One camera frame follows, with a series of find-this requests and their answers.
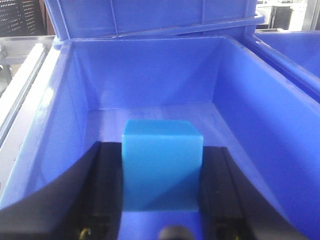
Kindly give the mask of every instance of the foam block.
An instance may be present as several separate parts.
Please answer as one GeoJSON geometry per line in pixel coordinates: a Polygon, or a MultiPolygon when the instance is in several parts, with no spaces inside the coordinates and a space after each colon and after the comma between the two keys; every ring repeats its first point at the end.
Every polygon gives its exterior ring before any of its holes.
{"type": "Polygon", "coordinates": [[[124,211],[198,207],[203,136],[188,121],[129,120],[122,136],[124,211]]]}

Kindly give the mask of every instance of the perforated metal panel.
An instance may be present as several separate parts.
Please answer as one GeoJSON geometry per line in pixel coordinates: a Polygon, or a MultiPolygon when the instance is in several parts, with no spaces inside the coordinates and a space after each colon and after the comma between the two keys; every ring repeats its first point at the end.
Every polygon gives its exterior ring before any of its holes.
{"type": "Polygon", "coordinates": [[[0,37],[44,34],[38,0],[0,0],[0,37]]]}

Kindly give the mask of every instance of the blue plastic crate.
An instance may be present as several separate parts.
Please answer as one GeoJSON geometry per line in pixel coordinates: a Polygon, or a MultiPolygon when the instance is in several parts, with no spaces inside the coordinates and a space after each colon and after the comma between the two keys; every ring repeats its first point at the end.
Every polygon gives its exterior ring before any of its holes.
{"type": "Polygon", "coordinates": [[[320,104],[227,37],[67,40],[1,207],[52,182],[95,141],[121,142],[129,119],[190,121],[205,146],[228,147],[290,223],[319,236],[320,104]]]}
{"type": "Polygon", "coordinates": [[[201,33],[241,38],[263,16],[256,0],[46,0],[60,41],[74,38],[201,33]]]}
{"type": "Polygon", "coordinates": [[[320,103],[320,32],[264,32],[246,45],[320,103]]]}

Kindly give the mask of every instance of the bin floor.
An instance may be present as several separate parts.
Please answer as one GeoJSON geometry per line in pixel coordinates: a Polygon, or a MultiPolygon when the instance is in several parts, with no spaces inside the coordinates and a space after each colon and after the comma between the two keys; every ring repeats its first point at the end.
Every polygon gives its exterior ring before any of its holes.
{"type": "Polygon", "coordinates": [[[86,149],[94,141],[121,142],[129,119],[187,120],[202,133],[205,146],[239,146],[215,105],[212,102],[196,102],[91,110],[87,117],[86,149]]]}
{"type": "MultiPolygon", "coordinates": [[[[131,107],[91,110],[87,116],[85,148],[89,148],[95,141],[121,142],[127,120],[130,119],[161,119],[161,120],[186,120],[190,121],[203,135],[205,146],[227,147],[233,159],[249,179],[255,179],[255,183],[269,194],[269,201],[278,206],[262,176],[256,170],[251,159],[239,144],[232,131],[220,115],[212,102],[196,102],[180,105],[166,105],[153,107],[131,107]]],[[[190,222],[191,226],[198,231],[198,226],[193,224],[193,219],[199,218],[197,213],[186,213],[187,216],[177,215],[177,221],[190,222]]],[[[158,216],[152,212],[124,212],[121,219],[119,240],[132,234],[137,238],[132,239],[157,239],[156,233],[165,227],[165,221],[157,223],[158,216]],[[140,238],[144,230],[151,231],[151,238],[140,238]]]]}

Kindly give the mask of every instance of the light blue cube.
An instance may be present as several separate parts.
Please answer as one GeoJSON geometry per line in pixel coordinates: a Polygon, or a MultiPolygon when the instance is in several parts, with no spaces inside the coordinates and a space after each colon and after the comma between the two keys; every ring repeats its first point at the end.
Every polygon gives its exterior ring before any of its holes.
{"type": "Polygon", "coordinates": [[[198,210],[203,136],[188,121],[129,120],[122,136],[124,211],[198,210]]]}

